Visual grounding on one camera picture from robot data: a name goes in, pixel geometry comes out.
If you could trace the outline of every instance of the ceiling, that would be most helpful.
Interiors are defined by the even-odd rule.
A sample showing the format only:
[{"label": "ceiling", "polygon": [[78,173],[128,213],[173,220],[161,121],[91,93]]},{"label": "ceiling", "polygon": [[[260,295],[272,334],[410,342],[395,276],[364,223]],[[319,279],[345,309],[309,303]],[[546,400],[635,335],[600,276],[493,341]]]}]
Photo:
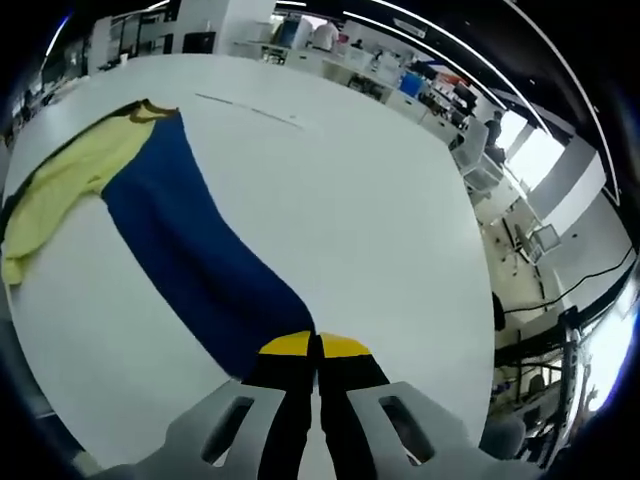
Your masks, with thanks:
[{"label": "ceiling", "polygon": [[[392,25],[393,17],[419,25],[415,19],[371,0],[306,1],[307,11],[313,13],[340,18],[344,17],[342,12],[347,10],[387,25]],[[29,58],[16,56],[5,59],[3,70],[13,75],[3,75],[0,79],[2,93],[19,90],[16,72],[38,68],[48,41],[61,19],[69,12],[73,11],[74,14],[63,29],[59,45],[88,35],[98,18],[142,9],[153,3],[156,0],[49,1],[38,6],[37,17],[28,14],[32,8],[28,4],[17,3],[18,10],[22,8],[24,15],[14,15],[13,18],[24,18],[25,28],[28,26],[30,32],[20,37],[20,51],[32,52],[32,55]],[[429,19],[471,45],[507,76],[530,102],[559,116],[573,125],[587,141],[597,148],[602,147],[589,110],[564,67],[547,44],[505,0],[394,0],[392,3]],[[568,0],[519,0],[517,5],[547,33],[572,65],[601,112],[607,138],[611,135],[615,139],[618,132],[613,130],[617,124],[613,120],[608,121],[608,115],[612,112],[608,111],[611,96],[607,82],[615,80],[627,94],[635,93],[631,90],[634,88],[633,77],[628,73],[633,68],[628,58],[632,57],[627,57],[635,40],[633,43],[625,41],[625,36],[631,36],[634,32],[631,28],[633,16],[623,15],[620,6],[606,9],[601,5],[590,6],[580,2],[580,9],[576,9],[572,3]],[[6,35],[9,30],[6,25],[4,27],[1,30]],[[504,82],[474,55],[444,35],[430,29],[424,41],[460,63],[485,85],[511,93]],[[9,42],[13,43],[15,39],[6,39],[4,44]],[[535,123],[526,109],[519,108],[519,111]],[[553,131],[559,137],[563,135],[559,129],[553,128]]]}]

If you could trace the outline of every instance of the floor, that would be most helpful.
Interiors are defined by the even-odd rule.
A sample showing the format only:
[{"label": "floor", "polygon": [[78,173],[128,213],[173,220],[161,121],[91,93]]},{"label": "floor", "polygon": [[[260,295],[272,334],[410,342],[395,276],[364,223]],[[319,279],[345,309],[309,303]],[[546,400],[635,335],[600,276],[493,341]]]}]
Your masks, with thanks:
[{"label": "floor", "polygon": [[[543,290],[534,266],[526,263],[511,248],[509,234],[498,222],[482,228],[491,289],[500,298],[504,310],[510,310],[543,300]],[[496,348],[512,343],[515,331],[535,319],[537,312],[506,315],[506,328],[496,332]]]}]

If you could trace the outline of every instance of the chair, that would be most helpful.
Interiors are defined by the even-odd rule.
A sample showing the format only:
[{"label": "chair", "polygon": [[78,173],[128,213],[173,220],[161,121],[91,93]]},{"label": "chair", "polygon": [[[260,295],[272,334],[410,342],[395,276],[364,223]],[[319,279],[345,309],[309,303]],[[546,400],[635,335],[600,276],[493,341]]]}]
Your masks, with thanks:
[{"label": "chair", "polygon": [[522,249],[533,265],[537,265],[543,256],[560,246],[560,237],[553,225],[545,225],[534,230],[529,238],[524,238]]},{"label": "chair", "polygon": [[526,233],[518,224],[515,225],[515,245],[502,258],[504,263],[513,255],[513,276],[518,274],[518,257],[523,254],[525,261],[531,265],[538,265],[542,257],[560,246],[561,241],[553,225],[545,225]]}]

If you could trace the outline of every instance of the person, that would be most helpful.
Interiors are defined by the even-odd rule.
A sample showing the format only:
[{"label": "person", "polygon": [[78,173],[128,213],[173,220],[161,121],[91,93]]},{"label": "person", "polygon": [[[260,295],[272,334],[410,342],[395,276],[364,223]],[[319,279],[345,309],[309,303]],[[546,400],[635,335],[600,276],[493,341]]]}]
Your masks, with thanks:
[{"label": "person", "polygon": [[590,377],[591,363],[588,363],[584,367],[582,388],[580,389],[580,399],[578,400],[578,411],[569,431],[569,443],[575,440],[580,429],[582,429],[582,427],[585,426],[594,416],[594,412],[591,411],[591,402],[598,397],[598,390],[593,386],[589,393],[587,393],[587,383],[589,382]]},{"label": "person", "polygon": [[27,89],[24,92],[24,105],[20,109],[20,115],[22,115],[22,121],[24,123],[31,120],[32,112],[31,112],[31,103],[33,102],[33,94],[31,90]]},{"label": "person", "polygon": [[340,32],[338,31],[338,27],[336,27],[333,22],[329,21],[316,28],[313,32],[311,44],[313,45],[313,48],[330,52],[333,50],[333,46],[338,42],[339,35]]},{"label": "person", "polygon": [[507,326],[507,319],[504,315],[504,308],[502,308],[502,302],[494,292],[491,292],[493,298],[493,323],[496,332],[501,332]]},{"label": "person", "polygon": [[496,110],[493,112],[493,118],[486,122],[484,125],[489,129],[489,135],[487,136],[487,147],[494,147],[498,137],[502,133],[502,126],[500,122],[502,121],[502,112],[500,110]]}]

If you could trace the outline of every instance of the table surface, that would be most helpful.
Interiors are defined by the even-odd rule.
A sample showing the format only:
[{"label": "table surface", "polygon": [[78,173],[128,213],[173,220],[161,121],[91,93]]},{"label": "table surface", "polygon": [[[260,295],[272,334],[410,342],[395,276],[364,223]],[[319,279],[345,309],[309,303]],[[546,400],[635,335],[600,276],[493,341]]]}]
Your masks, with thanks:
[{"label": "table surface", "polygon": [[[357,92],[291,69],[146,57],[41,111],[17,140],[5,196],[55,148],[141,98],[180,108],[223,217],[300,295],[319,331],[369,346],[391,381],[441,403],[477,442],[493,377],[491,291],[473,210],[442,142]],[[104,467],[160,447],[168,424],[227,380],[97,197],[69,213],[10,302],[35,378]],[[327,478],[326,451],[313,453],[317,412],[314,422],[301,475]]]}]

